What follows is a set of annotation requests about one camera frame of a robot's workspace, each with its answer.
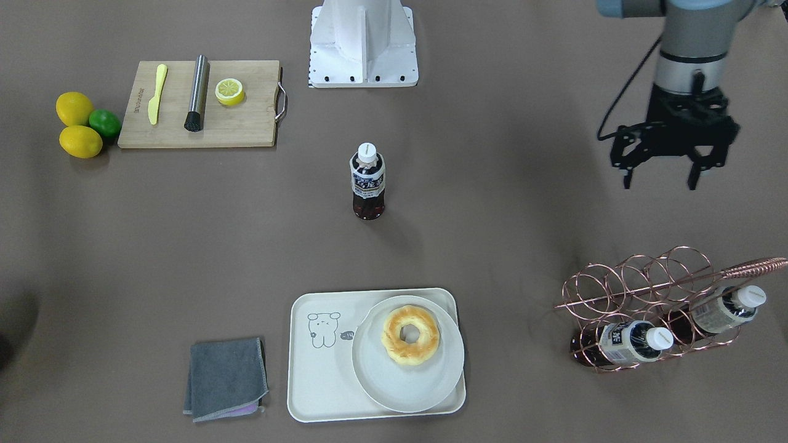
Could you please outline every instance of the white bottle cap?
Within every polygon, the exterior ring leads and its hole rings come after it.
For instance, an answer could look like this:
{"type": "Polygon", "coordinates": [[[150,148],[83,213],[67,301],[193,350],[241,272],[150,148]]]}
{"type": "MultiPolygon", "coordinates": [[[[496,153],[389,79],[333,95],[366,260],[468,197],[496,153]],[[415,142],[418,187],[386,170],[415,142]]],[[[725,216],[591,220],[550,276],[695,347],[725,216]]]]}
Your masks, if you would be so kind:
{"type": "Polygon", "coordinates": [[[377,149],[372,143],[361,143],[359,146],[359,161],[371,163],[377,159],[377,149]]]}
{"type": "Polygon", "coordinates": [[[745,307],[759,307],[766,303],[766,292],[755,285],[739,289],[734,297],[736,297],[739,304],[745,307]]]}
{"type": "Polygon", "coordinates": [[[645,341],[653,349],[662,351],[673,346],[673,333],[668,328],[654,327],[645,333],[645,341]]]}

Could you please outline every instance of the metal muddler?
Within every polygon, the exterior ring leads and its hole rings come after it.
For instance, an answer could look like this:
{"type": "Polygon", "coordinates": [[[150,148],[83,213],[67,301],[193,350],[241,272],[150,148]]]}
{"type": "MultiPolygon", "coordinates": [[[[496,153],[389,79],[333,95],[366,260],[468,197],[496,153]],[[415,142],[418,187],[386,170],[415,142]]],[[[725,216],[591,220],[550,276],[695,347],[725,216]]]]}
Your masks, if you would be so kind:
{"type": "Polygon", "coordinates": [[[203,130],[203,115],[205,114],[205,97],[208,91],[208,69],[210,64],[204,55],[197,57],[195,62],[195,79],[191,84],[191,101],[189,113],[186,114],[184,128],[191,132],[203,130]]]}

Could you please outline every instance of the bagel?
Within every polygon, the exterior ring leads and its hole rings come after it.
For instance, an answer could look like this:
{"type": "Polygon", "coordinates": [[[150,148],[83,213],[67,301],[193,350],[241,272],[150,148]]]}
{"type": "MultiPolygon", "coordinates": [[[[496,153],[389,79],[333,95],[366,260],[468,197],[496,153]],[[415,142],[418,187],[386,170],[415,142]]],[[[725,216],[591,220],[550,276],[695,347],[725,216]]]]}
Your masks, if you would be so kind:
{"type": "Polygon", "coordinates": [[[440,332],[429,311],[408,304],[391,311],[386,317],[381,342],[392,360],[401,365],[417,366],[435,355],[440,343],[440,332]],[[400,338],[402,328],[407,325],[418,329],[418,340],[414,343],[400,338]]]}

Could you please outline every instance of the yellow lemon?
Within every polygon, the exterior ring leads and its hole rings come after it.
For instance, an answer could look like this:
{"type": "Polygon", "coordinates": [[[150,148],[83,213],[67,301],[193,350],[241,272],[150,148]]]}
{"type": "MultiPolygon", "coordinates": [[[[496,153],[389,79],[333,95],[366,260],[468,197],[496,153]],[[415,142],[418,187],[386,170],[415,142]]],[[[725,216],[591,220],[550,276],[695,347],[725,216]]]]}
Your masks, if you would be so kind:
{"type": "Polygon", "coordinates": [[[74,157],[95,157],[103,144],[99,133],[87,126],[67,126],[60,133],[60,146],[74,157]]]}
{"type": "Polygon", "coordinates": [[[216,99],[222,105],[237,105],[244,96],[243,85],[236,79],[224,79],[216,84],[216,99]]]}
{"type": "Polygon", "coordinates": [[[71,91],[61,94],[54,108],[66,126],[87,125],[87,119],[93,112],[93,103],[85,94],[71,91]]]}

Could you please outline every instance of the cartoon drawing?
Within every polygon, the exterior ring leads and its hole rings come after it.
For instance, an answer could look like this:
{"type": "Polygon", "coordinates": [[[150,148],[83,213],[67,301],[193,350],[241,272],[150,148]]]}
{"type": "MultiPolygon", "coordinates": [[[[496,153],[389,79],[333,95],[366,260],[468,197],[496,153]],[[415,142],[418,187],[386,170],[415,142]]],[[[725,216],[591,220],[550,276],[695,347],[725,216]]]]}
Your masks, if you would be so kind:
{"type": "Polygon", "coordinates": [[[309,314],[309,335],[312,337],[312,346],[316,348],[331,348],[336,343],[336,330],[340,323],[337,319],[339,312],[309,314]]]}

